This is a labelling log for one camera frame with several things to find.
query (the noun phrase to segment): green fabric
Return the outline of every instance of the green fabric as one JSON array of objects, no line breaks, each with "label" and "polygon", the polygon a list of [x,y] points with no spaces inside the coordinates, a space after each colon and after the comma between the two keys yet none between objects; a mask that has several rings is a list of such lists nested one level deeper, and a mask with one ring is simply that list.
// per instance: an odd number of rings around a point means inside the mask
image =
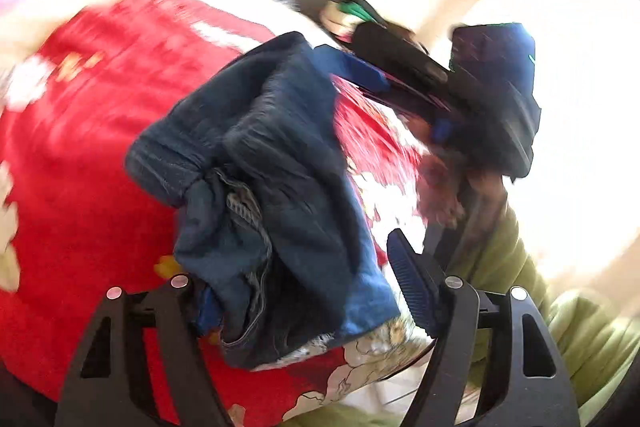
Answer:
[{"label": "green fabric", "polygon": [[280,427],[398,427],[401,421],[402,417],[395,414],[367,414],[334,403],[282,422]]},{"label": "green fabric", "polygon": [[376,21],[371,15],[369,15],[365,11],[365,9],[362,6],[354,2],[341,2],[340,4],[338,4],[338,10],[340,10],[342,13],[355,15],[356,17],[359,17],[365,22]]},{"label": "green fabric", "polygon": [[[617,319],[597,295],[568,292],[550,303],[548,286],[519,237],[515,213],[507,208],[481,251],[471,252],[449,271],[475,288],[506,293],[526,289],[540,310],[569,372],[583,425],[611,397],[640,346],[638,321]],[[481,385],[489,331],[478,331],[470,383]]]}]

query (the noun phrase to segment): red fabric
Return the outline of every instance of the red fabric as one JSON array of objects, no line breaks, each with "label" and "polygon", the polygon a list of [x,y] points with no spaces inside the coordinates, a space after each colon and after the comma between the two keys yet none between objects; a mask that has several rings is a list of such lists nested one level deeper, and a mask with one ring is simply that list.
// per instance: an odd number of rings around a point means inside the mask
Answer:
[{"label": "red fabric", "polygon": [[[0,357],[52,399],[105,290],[119,285],[135,293],[161,283],[153,267],[172,251],[174,213],[128,179],[123,160],[145,127],[241,54],[204,41],[190,29],[198,21],[259,42],[273,37],[263,26],[195,0],[124,0],[85,9],[39,53],[57,65],[71,53],[81,64],[100,61],[68,82],[57,82],[54,72],[41,100],[0,118],[2,156],[14,178],[9,199],[18,203],[14,247],[22,270],[17,294],[0,291]],[[356,90],[340,90],[337,128],[346,153],[389,180],[398,153],[390,131]],[[380,152],[375,162],[355,147],[359,138],[373,140]],[[376,170],[381,159],[386,167]],[[411,165],[400,169],[403,176]],[[203,354],[225,406],[246,408],[246,427],[275,425],[300,394],[326,393],[329,375],[344,365],[342,349],[260,373],[226,367],[207,344]],[[149,365],[160,411],[175,421],[153,347]]]}]

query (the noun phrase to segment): blue fabric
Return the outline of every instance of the blue fabric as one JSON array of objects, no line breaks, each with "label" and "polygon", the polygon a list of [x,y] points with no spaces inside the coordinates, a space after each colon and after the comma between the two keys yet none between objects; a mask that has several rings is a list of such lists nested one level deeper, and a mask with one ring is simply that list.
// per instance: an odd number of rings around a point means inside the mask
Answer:
[{"label": "blue fabric", "polygon": [[438,313],[441,305],[439,296],[430,290],[415,264],[417,255],[402,230],[395,229],[386,238],[386,256],[414,322],[435,339],[442,325]]},{"label": "blue fabric", "polygon": [[335,74],[370,92],[389,89],[385,74],[378,68],[328,44],[314,49],[314,60],[319,70]]},{"label": "blue fabric", "polygon": [[174,255],[213,289],[236,367],[399,315],[335,136],[336,91],[312,53],[299,33],[261,45],[127,153],[130,176],[181,209]]},{"label": "blue fabric", "polygon": [[203,337],[214,328],[222,325],[223,311],[211,286],[204,286],[198,295],[198,315],[195,326],[199,336]]}]

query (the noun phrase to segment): metal screw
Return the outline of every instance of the metal screw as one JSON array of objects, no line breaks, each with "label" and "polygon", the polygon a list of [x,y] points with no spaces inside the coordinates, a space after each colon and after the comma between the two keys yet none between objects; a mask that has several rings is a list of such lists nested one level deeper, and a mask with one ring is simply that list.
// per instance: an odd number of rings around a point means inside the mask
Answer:
[{"label": "metal screw", "polygon": [[457,290],[458,288],[462,288],[462,279],[460,277],[455,277],[451,275],[444,280],[444,283],[449,287]]},{"label": "metal screw", "polygon": [[109,288],[107,290],[107,298],[111,301],[117,299],[122,295],[122,288],[119,286],[114,286],[113,288]]},{"label": "metal screw", "polygon": [[184,288],[189,284],[189,278],[186,275],[176,275],[171,279],[171,286],[174,288]]},{"label": "metal screw", "polygon": [[526,289],[521,288],[520,286],[514,286],[511,288],[511,296],[518,301],[524,301],[529,294],[527,294]]}]

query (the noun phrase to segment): blue jeans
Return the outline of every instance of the blue jeans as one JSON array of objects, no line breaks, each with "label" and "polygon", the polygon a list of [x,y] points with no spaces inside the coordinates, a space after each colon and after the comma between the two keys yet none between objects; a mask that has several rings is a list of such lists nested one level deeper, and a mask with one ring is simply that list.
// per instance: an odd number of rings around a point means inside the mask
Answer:
[{"label": "blue jeans", "polygon": [[226,361],[253,368],[399,315],[302,35],[233,61],[133,143],[126,169],[180,208],[177,261],[222,305]]}]

